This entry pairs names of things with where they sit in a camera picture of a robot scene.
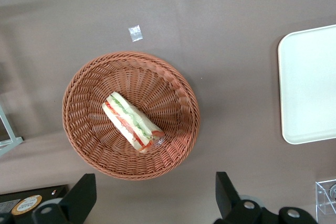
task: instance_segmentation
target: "white tray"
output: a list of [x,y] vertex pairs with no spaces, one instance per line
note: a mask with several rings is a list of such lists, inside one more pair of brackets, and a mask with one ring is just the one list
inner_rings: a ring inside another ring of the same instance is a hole
[[284,139],[336,138],[336,25],[288,34],[278,56]]

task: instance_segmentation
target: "round label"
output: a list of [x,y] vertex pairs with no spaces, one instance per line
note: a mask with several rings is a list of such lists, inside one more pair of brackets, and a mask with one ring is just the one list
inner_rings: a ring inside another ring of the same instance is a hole
[[30,196],[28,198],[25,198],[24,200],[20,201],[16,206],[12,209],[13,215],[21,215],[25,212],[28,212],[35,208],[42,200],[41,195],[34,195]]

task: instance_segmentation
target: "screw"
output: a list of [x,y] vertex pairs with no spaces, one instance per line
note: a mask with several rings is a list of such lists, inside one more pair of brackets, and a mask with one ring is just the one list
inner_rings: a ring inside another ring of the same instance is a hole
[[51,210],[52,210],[51,207],[46,207],[46,208],[44,208],[44,209],[41,210],[41,214],[43,214],[43,215],[47,214],[47,213],[51,212]]
[[254,209],[255,205],[251,201],[244,202],[244,207],[247,209]]
[[293,217],[293,218],[299,218],[299,217],[300,217],[299,212],[297,212],[297,211],[294,210],[294,209],[289,209],[289,210],[287,211],[287,214],[288,214],[290,217]]

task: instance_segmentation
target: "sandwich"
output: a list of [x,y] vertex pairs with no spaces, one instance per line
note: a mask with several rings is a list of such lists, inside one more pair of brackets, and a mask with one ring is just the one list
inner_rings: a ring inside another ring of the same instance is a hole
[[110,94],[102,108],[120,133],[139,152],[146,153],[164,140],[164,132],[117,92]]

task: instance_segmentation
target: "brown wicker basket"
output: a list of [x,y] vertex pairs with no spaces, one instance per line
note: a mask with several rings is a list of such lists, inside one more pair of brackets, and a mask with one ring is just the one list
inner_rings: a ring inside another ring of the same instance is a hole
[[[101,104],[113,91],[142,110],[166,134],[146,154],[136,151],[105,115]],[[122,179],[158,177],[192,150],[199,129],[195,95],[167,62],[142,52],[116,52],[84,65],[63,99],[63,126],[76,152],[97,170]]]

